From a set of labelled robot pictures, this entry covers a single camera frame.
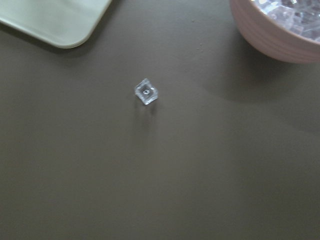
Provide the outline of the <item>pink bowl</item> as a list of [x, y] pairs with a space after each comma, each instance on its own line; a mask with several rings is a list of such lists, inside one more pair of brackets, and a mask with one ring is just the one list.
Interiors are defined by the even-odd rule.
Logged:
[[230, 0], [229, 6], [240, 34], [259, 52], [286, 63], [320, 61], [319, 42], [279, 26], [251, 0]]

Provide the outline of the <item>stray clear ice cube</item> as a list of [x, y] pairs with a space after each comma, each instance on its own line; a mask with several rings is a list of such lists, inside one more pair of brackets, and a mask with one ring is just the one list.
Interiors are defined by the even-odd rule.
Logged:
[[153, 86], [149, 79], [143, 79], [134, 87], [134, 94], [145, 105], [149, 105], [158, 99], [158, 90]]

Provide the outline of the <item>clear ice cubes pile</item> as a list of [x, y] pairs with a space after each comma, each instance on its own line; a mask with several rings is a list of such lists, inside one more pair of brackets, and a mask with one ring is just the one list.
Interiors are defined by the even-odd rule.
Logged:
[[254, 0], [253, 3], [277, 25], [303, 38], [320, 41], [318, 0]]

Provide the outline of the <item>cream rabbit tray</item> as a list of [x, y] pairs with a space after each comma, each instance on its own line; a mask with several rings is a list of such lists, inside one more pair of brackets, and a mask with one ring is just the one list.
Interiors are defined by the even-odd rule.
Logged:
[[90, 38], [110, 0], [2, 0], [0, 23], [60, 49]]

